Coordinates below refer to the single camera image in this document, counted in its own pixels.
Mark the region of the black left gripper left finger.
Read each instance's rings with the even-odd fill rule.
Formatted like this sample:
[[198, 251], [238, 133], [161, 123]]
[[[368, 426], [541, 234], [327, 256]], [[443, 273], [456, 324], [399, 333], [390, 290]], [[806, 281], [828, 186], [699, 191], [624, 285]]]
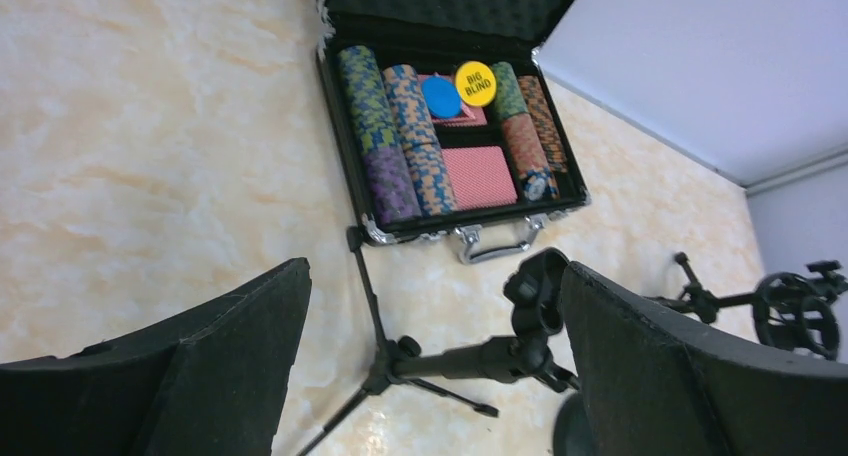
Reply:
[[1, 367], [5, 455], [267, 455], [310, 301], [294, 258], [65, 358]]

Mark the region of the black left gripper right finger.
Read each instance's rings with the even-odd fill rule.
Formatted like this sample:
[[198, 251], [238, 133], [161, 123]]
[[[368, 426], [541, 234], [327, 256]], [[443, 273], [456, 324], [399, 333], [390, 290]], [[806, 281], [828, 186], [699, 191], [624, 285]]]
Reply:
[[596, 455], [843, 455], [847, 368], [760, 345], [579, 262], [564, 324]]

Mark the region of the black round base mic stand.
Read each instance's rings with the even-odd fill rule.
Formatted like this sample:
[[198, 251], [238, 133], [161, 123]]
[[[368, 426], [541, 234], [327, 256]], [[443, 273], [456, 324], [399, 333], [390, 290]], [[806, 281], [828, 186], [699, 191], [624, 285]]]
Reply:
[[589, 425], [582, 394], [569, 395], [561, 406], [552, 436], [553, 456], [595, 456], [597, 445]]

